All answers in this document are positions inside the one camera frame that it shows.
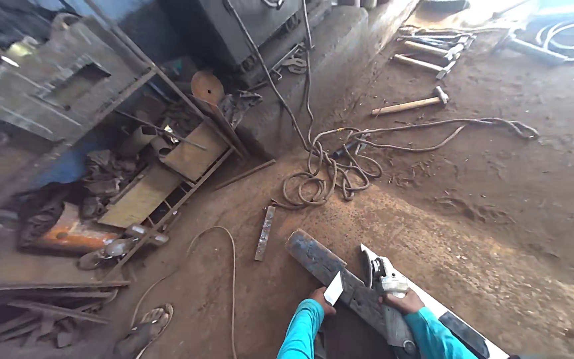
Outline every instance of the welding cable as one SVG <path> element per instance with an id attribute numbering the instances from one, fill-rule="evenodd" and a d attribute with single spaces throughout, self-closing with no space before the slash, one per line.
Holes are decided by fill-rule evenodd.
<path id="1" fill-rule="evenodd" d="M 283 191 L 282 192 L 283 192 L 283 199 L 285 202 L 280 202 L 280 201 L 272 198 L 272 202 L 277 207 L 281 207 L 281 208 L 285 208 L 285 209 L 300 209 L 300 208 L 304 208 L 307 206 L 321 206 L 327 202 L 327 200 L 329 199 L 329 196 L 334 192 L 336 187 L 339 187 L 341 189 L 342 198 L 344 200 L 352 200 L 354 195 L 355 195 L 355 192 L 366 190 L 367 188 L 369 188 L 371 186 L 371 180 L 377 179 L 377 178 L 382 176 L 383 169 L 382 169 L 382 166 L 380 166 L 380 164 L 376 160 L 371 159 L 370 157 L 367 157 L 367 156 L 359 155 L 358 149 L 356 149 L 356 152 L 354 154 L 351 154 L 348 151 L 348 149 L 346 147 L 346 143 L 349 143 L 351 140 L 354 140 L 354 139 L 360 143 L 367 144 L 369 146 L 376 147 L 376 148 L 391 148 L 391 149 L 400 150 L 400 151 L 423 152 L 423 151 L 434 151 L 438 148 L 441 148 L 446 143 L 451 141 L 468 124 L 504 125 L 504 126 L 511 128 L 516 134 L 520 135 L 523 138 L 533 139 L 533 138 L 537 138 L 539 136 L 539 134 L 537 133 L 537 131 L 534 128 L 526 126 L 526 125 L 519 123 L 517 121 L 506 121 L 504 119 L 499 119 L 499 118 L 484 118 L 484 119 L 451 119 L 451 120 L 446 120 L 446 121 L 438 121 L 438 122 L 434 122 L 434 123 L 401 126 L 401 127 L 396 127 L 396 128 L 379 128 L 376 130 L 364 130 L 364 131 L 361 131 L 358 128 L 342 127 L 342 128 L 337 128 L 334 130 L 328 130 L 328 131 L 321 132 L 321 133 L 317 134 L 314 139 L 312 139 L 311 138 L 311 132 L 312 132 L 313 125 L 315 122 L 315 119 L 314 119 L 314 116 L 313 116 L 313 113 L 312 113 L 311 107 L 310 107 L 310 92 L 311 92 L 311 84 L 312 84 L 310 50 L 311 50 L 312 40 L 311 40 L 311 29 L 309 27 L 309 18 L 308 18 L 308 14 L 307 14 L 306 0 L 302 0 L 303 19 L 304 19 L 304 25 L 306 28 L 306 31 L 305 31 L 305 33 L 306 33 L 305 57 L 306 57 L 306 64 L 307 64 L 304 96 L 306 98 L 305 99 L 306 109 L 307 109 L 307 114 L 309 116 L 309 127 L 307 129 L 307 138 L 305 138 L 305 136 L 303 136 L 303 134 L 302 134 L 302 131 L 300 130 L 300 127 L 298 125 L 296 117 L 294 116 L 293 111 L 291 110 L 291 108 L 289 107 L 287 102 L 285 102 L 283 96 L 280 94 L 280 92 L 276 88 L 276 85 L 274 83 L 274 79 L 270 76 L 269 70 L 267 69 L 267 65 L 266 65 L 265 61 L 263 60 L 263 58 L 262 58 L 262 56 L 258 50 L 258 47 L 254 43 L 254 40 L 251 38 L 249 31 L 247 31 L 245 24 L 243 24 L 242 20 L 240 19 L 239 14 L 236 12 L 234 7 L 232 6 L 230 0 L 223 0 L 223 3 L 225 5 L 225 8 L 227 9 L 227 11 L 230 12 L 235 17 L 236 21 L 238 22 L 241 31 L 243 32 L 243 34 L 245 35 L 245 38 L 247 39 L 247 44 L 249 45 L 253 55 L 256 56 L 257 60 L 259 61 L 260 65 L 263 68 L 263 71 L 265 72 L 265 76 L 267 78 L 267 83 L 271 86 L 271 88 L 272 88 L 273 92 L 275 93 L 276 97 L 278 98 L 278 101 L 280 102 L 280 104 L 283 106 L 285 111 L 287 111 L 287 114 L 289 115 L 289 117 L 291 119 L 291 124 L 294 127 L 294 129 L 296 130 L 296 133 L 298 134 L 298 136 L 300 138 L 300 142 L 302 143 L 303 148 L 305 149 L 305 151 L 309 152 L 309 155 L 307 157 L 307 172 L 298 172 L 298 173 L 289 175 L 283 179 Z M 396 132 L 396 131 L 401 131 L 401 130 L 409 130 L 411 128 L 426 128 L 426 127 L 431 127 L 431 126 L 446 125 L 448 123 L 455 123 L 455 122 L 460 122 L 460 123 L 463 122 L 464 124 L 462 126 L 458 127 L 458 129 L 456 129 L 449 137 L 447 137 L 444 141 L 442 141 L 442 143 L 435 145 L 435 146 L 432 146 L 432 147 L 429 147 L 429 148 L 414 149 L 414 148 L 404 148 L 404 147 L 394 146 L 394 145 L 390 145 L 390 144 L 376 144 L 376 143 L 373 143 L 371 141 L 365 140 L 363 138 L 363 136 L 365 134 L 379 133 L 379 132 Z M 347 154 L 347 157 L 349 158 L 349 163 L 348 164 L 342 164 L 342 163 L 336 161 L 335 159 L 332 159 L 329 157 L 329 152 L 323 149 L 323 145 L 320 141 L 321 141 L 322 137 L 325 135 L 337 134 L 338 132 L 346 132 L 346 131 L 349 132 L 349 135 L 347 136 L 347 140 L 346 140 L 345 144 L 343 144 L 342 146 L 345 150 L 345 153 Z M 526 135 L 526 134 L 524 134 L 524 131 L 530 132 L 530 134 Z M 315 168 L 313 168 L 313 166 L 312 166 L 313 161 L 314 161 L 313 157 L 318 158 L 318 160 L 316 161 L 317 164 L 316 164 Z M 370 163 L 371 166 L 375 167 L 376 170 L 373 173 L 365 170 L 358 163 L 358 160 L 361 160 L 362 162 Z M 327 168 L 327 174 L 329 176 L 329 179 L 331 180 L 331 185 L 327 185 L 326 180 L 316 177 L 318 175 L 318 173 L 320 173 L 320 170 L 323 166 L 326 166 L 326 168 Z M 354 175 L 358 176 L 358 179 L 362 182 L 362 184 L 360 184 L 360 185 L 354 184 L 352 182 L 350 176 L 349 176 L 350 173 L 353 173 Z M 293 179 L 293 178 L 305 178 L 304 181 L 301 181 L 296 186 L 296 193 L 298 196 L 297 199 L 293 199 L 287 194 L 288 184 L 291 182 L 291 179 Z M 313 195 L 305 197 L 305 195 L 303 194 L 303 188 L 309 184 L 315 185 L 317 187 L 317 190 L 315 191 L 315 193 Z"/>
<path id="2" fill-rule="evenodd" d="M 230 241 L 232 242 L 232 326 L 231 326 L 231 334 L 232 334 L 232 355 L 234 356 L 234 359 L 238 359 L 238 356 L 236 355 L 236 346 L 234 344 L 234 314 L 235 314 L 235 308 L 236 308 L 236 245 L 234 243 L 234 237 L 232 236 L 232 233 L 230 233 L 230 231 L 225 228 L 225 227 L 221 227 L 220 225 L 215 225 L 212 226 L 210 228 L 204 229 L 201 233 L 197 234 L 194 236 L 194 238 L 189 242 L 189 246 L 187 246 L 187 251 L 185 252 L 185 258 L 188 259 L 189 256 L 193 253 L 193 248 L 194 248 L 194 244 L 196 243 L 196 241 L 206 232 L 212 230 L 212 229 L 216 229 L 216 228 L 220 228 L 223 231 L 225 231 L 227 233 L 227 235 L 230 237 Z M 147 296 L 147 294 L 160 282 L 164 281 L 165 279 L 171 277 L 173 274 L 177 273 L 179 270 L 181 269 L 181 266 L 178 265 L 176 268 L 174 268 L 174 270 L 172 270 L 170 273 L 166 274 L 165 276 L 161 277 L 158 281 L 154 282 L 141 296 L 141 298 L 139 299 L 139 302 L 137 302 L 137 306 L 134 308 L 134 313 L 132 314 L 132 322 L 130 324 L 130 328 L 132 328 L 134 326 L 134 322 L 137 318 L 137 313 L 139 312 L 139 307 L 141 306 L 141 303 L 143 302 L 143 299 L 145 299 L 145 296 Z"/>

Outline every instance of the wooden hammer handle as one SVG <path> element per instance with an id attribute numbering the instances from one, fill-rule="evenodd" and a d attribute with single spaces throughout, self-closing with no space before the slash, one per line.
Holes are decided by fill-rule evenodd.
<path id="1" fill-rule="evenodd" d="M 387 107 L 383 107 L 381 109 L 372 110 L 371 116 L 375 116 L 377 114 L 390 114 L 393 112 L 400 112 L 400 111 L 404 111 L 404 110 L 415 109 L 417 107 L 433 105 L 434 103 L 441 103 L 441 102 L 442 101 L 440 100 L 440 97 L 433 97 L 433 98 L 427 98 L 426 100 L 401 103 L 400 105 L 387 106 Z"/>

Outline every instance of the cloth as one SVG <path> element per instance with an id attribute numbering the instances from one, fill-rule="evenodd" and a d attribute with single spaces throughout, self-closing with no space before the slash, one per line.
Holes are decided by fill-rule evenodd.
<path id="1" fill-rule="evenodd" d="M 277 359 L 313 359 L 314 338 L 325 318 L 323 306 L 313 299 L 300 302 L 291 318 Z"/>
<path id="2" fill-rule="evenodd" d="M 476 359 L 426 306 L 404 316 L 424 359 Z"/>

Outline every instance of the round metal disc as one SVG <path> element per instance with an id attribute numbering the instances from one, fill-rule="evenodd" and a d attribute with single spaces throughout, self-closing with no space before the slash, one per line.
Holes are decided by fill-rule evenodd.
<path id="1" fill-rule="evenodd" d="M 194 97 L 217 105 L 225 92 L 218 78 L 207 71 L 198 71 L 192 76 L 192 94 Z"/>

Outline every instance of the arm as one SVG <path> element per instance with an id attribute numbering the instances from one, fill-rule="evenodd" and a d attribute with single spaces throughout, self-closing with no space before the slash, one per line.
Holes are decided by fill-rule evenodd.
<path id="1" fill-rule="evenodd" d="M 323 306 L 313 299 L 300 302 L 291 318 L 278 359 L 313 359 L 314 338 L 325 312 Z"/>
<path id="2" fill-rule="evenodd" d="M 405 315 L 404 321 L 426 359 L 476 359 L 426 306 Z"/>
<path id="3" fill-rule="evenodd" d="M 413 290 L 407 291 L 404 298 L 387 294 L 380 298 L 380 302 L 404 314 L 404 321 L 409 324 L 423 359 L 476 359 L 475 355 L 437 320 L 431 310 L 424 306 Z"/>

